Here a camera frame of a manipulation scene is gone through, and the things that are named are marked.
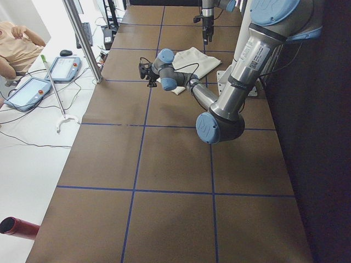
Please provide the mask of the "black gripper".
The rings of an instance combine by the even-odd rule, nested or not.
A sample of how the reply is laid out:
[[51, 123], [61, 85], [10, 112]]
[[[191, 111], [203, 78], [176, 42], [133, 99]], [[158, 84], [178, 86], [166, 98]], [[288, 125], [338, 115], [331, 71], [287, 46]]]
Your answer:
[[213, 38], [213, 24], [214, 16], [203, 16], [202, 17], [202, 37], [204, 45], [212, 42]]
[[149, 88], [157, 87], [157, 79], [159, 78], [158, 72], [154, 72], [151, 67], [148, 69], [148, 77], [147, 80], [149, 81], [147, 86]]

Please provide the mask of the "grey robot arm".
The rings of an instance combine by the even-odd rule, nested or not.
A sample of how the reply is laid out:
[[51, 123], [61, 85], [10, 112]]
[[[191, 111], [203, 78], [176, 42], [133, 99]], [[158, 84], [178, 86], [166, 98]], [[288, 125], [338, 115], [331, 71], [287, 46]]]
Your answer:
[[212, 42], [214, 34], [214, 8], [232, 12], [236, 6], [235, 0], [204, 0], [202, 1], [201, 16], [202, 38], [204, 45]]
[[162, 49], [153, 62], [139, 64], [149, 87], [159, 80], [166, 91], [186, 88], [206, 110], [196, 120], [199, 138], [208, 144], [241, 136], [245, 121], [239, 111], [276, 47], [316, 39], [321, 34], [324, 1], [252, 1], [249, 37], [237, 62], [231, 66], [220, 96], [213, 94], [194, 73], [177, 72], [174, 53]]

